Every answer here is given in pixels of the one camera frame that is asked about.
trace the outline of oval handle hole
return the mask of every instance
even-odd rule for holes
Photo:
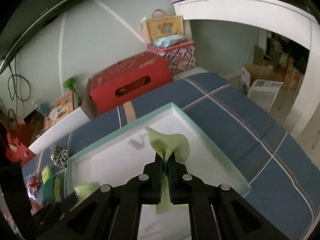
[[[151,82],[151,78],[149,76],[144,76],[142,78],[139,78],[139,79],[117,89],[116,90],[116,97],[122,97],[131,91],[137,90],[140,87],[148,85],[150,82]]]

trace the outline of wall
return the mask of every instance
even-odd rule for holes
[[[140,21],[155,9],[174,14],[169,0],[99,1],[137,33]],[[32,100],[53,103],[59,99],[61,90],[66,92],[61,89],[61,81],[76,76],[78,87],[83,91],[92,74],[145,50],[146,46],[96,1],[80,3],[44,27],[18,54],[17,72],[32,86],[31,99],[24,104],[25,108],[19,104],[18,116],[25,117],[34,109]],[[6,108],[15,109],[15,101],[10,100],[7,88],[9,76],[9,68],[0,75],[0,98]],[[21,90],[25,95],[28,87],[22,84]]]
[[[199,67],[225,75],[252,63],[259,28],[212,20],[193,20],[190,25]]]

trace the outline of white tray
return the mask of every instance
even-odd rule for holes
[[[144,129],[146,126],[164,134],[180,133],[187,137],[190,144],[190,156],[185,163],[188,173],[210,185],[226,183],[243,197],[249,193],[249,183],[229,158],[184,112],[170,103],[72,156],[67,168],[68,194],[74,186],[86,182],[97,181],[116,187],[141,174],[144,165],[155,158]],[[155,206],[143,205],[138,239],[176,240],[189,236],[187,206],[156,215]]]

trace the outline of white shelf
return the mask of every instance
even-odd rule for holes
[[[219,20],[252,25],[283,35],[310,50],[306,75],[284,127],[293,137],[320,102],[320,26],[306,11],[280,0],[185,0],[174,3],[184,20]]]

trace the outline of red bag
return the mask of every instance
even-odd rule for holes
[[[16,129],[11,130],[9,127],[9,114],[13,113],[14,120],[16,122]],[[34,130],[28,127],[24,122],[19,123],[17,121],[16,114],[13,109],[9,109],[8,112],[8,124],[3,124],[7,129],[7,140],[9,146],[6,147],[6,156],[11,162],[21,161],[21,167],[23,167],[28,161],[30,161],[36,155],[28,149],[26,145],[30,144]]]

